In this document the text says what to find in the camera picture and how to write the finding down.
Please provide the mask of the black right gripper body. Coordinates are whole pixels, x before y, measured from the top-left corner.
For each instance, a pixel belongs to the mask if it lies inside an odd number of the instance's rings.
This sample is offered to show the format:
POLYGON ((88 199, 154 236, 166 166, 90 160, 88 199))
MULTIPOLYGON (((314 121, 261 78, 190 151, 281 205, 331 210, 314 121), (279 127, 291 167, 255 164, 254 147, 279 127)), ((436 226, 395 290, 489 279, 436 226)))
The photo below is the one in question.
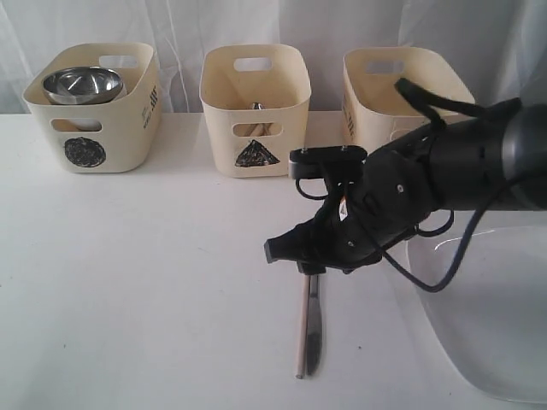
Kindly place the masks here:
POLYGON ((326 169, 326 194, 315 215, 264 244, 266 260, 294 261, 305 274, 352 272, 415 234, 441 200, 430 155, 436 138, 389 143, 362 163, 326 169))

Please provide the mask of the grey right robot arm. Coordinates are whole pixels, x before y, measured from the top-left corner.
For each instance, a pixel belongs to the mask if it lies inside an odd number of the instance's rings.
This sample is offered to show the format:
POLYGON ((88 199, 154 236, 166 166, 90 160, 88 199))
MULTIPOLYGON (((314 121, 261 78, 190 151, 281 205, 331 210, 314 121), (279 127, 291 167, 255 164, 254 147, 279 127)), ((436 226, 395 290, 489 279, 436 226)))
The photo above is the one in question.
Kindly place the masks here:
POLYGON ((367 152, 357 145, 296 149, 290 176, 320 179, 316 214, 268 239, 268 262, 306 274, 353 272, 419 234, 439 210, 545 210, 546 107, 499 103, 444 126, 421 126, 367 152))

